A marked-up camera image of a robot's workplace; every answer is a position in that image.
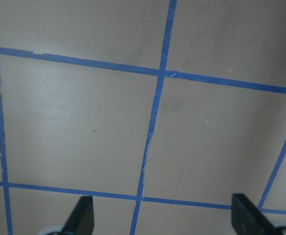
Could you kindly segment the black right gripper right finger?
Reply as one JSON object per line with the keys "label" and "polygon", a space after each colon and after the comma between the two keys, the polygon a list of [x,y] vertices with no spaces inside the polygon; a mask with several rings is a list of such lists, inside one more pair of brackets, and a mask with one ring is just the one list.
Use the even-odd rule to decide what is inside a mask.
{"label": "black right gripper right finger", "polygon": [[274,226],[243,193],[232,194],[231,224],[237,235],[286,235],[286,226]]}

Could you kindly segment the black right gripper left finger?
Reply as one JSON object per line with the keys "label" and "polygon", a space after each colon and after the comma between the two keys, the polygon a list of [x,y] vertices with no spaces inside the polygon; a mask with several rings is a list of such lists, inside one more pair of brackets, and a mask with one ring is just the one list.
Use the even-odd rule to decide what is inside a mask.
{"label": "black right gripper left finger", "polygon": [[92,235],[95,227],[92,196],[81,196],[63,226],[51,226],[42,235]]}

